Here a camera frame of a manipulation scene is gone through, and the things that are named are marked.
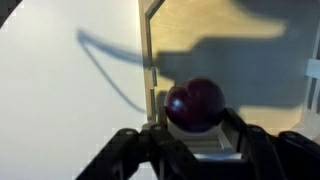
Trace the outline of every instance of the plum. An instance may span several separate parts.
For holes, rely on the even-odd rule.
[[[225,98],[214,82],[206,78],[192,78],[169,90],[164,107],[168,118],[178,128],[201,133],[222,121]]]

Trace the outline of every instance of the white wall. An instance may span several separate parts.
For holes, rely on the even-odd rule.
[[[118,129],[146,122],[138,17],[138,0],[18,6],[0,30],[0,179],[73,179]]]

